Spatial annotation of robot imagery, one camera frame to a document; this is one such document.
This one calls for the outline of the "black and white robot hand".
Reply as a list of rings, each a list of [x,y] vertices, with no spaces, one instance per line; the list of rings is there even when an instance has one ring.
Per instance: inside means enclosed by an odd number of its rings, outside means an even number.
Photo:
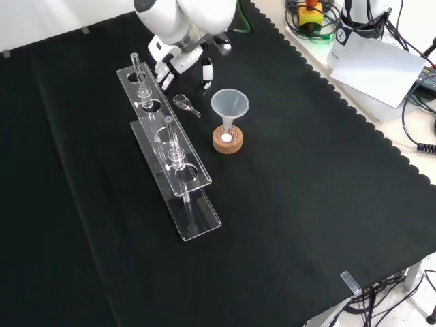
[[[155,35],[148,44],[148,50],[155,60],[154,72],[156,81],[162,91],[167,91],[173,84],[177,75],[191,69],[198,61],[202,64],[201,88],[207,91],[212,84],[214,77],[213,60],[210,57],[202,58],[203,52],[208,45],[214,45],[218,51],[227,55],[231,49],[231,41],[225,33],[218,35],[205,34],[193,41],[192,46],[188,44],[166,44]]]

